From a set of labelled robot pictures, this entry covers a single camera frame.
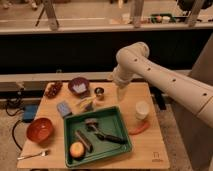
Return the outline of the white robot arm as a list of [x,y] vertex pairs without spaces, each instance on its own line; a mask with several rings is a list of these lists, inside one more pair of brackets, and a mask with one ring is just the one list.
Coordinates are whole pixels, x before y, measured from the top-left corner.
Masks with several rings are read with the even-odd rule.
[[213,86],[157,65],[148,56],[149,47],[144,42],[120,49],[112,72],[113,82],[124,88],[137,74],[213,128]]

